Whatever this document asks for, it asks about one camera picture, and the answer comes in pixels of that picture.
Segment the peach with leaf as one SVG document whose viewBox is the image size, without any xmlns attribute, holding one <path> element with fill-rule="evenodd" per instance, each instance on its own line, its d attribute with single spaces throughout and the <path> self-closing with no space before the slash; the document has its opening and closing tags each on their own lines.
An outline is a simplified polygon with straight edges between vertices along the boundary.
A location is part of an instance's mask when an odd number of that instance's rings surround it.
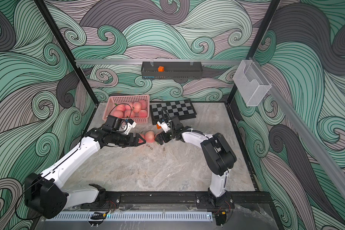
<svg viewBox="0 0 345 230">
<path fill-rule="evenodd" d="M 148 111 L 145 109 L 142 109 L 138 112 L 138 117 L 147 117 L 148 116 Z"/>
<path fill-rule="evenodd" d="M 133 103 L 133 112 L 138 113 L 142 109 L 142 104 L 140 102 Z"/>
</svg>

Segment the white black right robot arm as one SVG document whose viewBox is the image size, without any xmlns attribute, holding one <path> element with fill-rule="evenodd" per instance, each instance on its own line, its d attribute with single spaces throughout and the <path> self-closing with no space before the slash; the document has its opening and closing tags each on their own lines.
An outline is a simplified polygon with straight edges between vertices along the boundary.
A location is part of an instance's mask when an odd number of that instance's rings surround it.
<svg viewBox="0 0 345 230">
<path fill-rule="evenodd" d="M 155 137 L 159 144 L 176 140 L 192 144 L 203 151 L 207 166 L 212 172 L 208 189 L 209 203 L 215 208 L 221 207 L 230 195 L 226 189 L 227 177 L 237 161 L 225 137 L 221 133 L 206 134 L 184 126 L 178 117 L 159 119 L 157 125 L 163 129 L 163 132 Z"/>
</svg>

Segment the peach cracked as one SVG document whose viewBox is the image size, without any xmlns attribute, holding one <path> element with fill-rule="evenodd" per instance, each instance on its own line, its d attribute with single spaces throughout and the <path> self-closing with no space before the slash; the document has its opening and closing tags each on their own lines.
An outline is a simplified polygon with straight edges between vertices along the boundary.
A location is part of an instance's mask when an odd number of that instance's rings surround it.
<svg viewBox="0 0 345 230">
<path fill-rule="evenodd" d="M 115 110 L 119 110 L 119 111 L 124 112 L 124 111 L 126 111 L 126 106 L 124 104 L 116 105 Z"/>
</svg>

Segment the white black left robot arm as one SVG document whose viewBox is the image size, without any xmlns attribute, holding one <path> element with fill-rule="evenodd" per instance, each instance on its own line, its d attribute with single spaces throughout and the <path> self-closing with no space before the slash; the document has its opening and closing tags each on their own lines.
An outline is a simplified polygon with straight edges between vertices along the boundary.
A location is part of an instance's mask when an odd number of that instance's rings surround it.
<svg viewBox="0 0 345 230">
<path fill-rule="evenodd" d="M 86 132 L 79 143 L 60 160 L 40 174 L 32 173 L 25 179 L 24 204 L 51 219 L 66 208 L 92 204 L 103 207 L 106 190 L 89 184 L 86 188 L 63 189 L 70 176 L 93 154 L 104 147 L 137 147 L 146 143 L 140 134 L 131 133 L 136 126 L 132 119 L 122 120 L 108 116 L 101 127 Z"/>
</svg>

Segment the peach pale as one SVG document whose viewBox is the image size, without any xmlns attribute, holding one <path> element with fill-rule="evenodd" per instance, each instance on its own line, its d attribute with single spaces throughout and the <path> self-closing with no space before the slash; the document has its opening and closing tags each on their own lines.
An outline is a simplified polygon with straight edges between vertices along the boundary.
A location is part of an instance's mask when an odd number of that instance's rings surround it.
<svg viewBox="0 0 345 230">
<path fill-rule="evenodd" d="M 153 131 L 148 131 L 145 134 L 145 140 L 147 143 L 153 143 L 155 142 L 155 134 Z"/>
</svg>

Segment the peach with leaf back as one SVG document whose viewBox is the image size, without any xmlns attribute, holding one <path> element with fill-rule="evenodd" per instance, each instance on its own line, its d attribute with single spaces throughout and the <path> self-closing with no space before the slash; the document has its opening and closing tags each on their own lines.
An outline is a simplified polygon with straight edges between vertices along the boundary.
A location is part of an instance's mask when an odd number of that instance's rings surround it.
<svg viewBox="0 0 345 230">
<path fill-rule="evenodd" d="M 148 111 L 145 109 L 142 109 L 138 112 L 138 117 L 147 117 L 148 116 Z"/>
</svg>

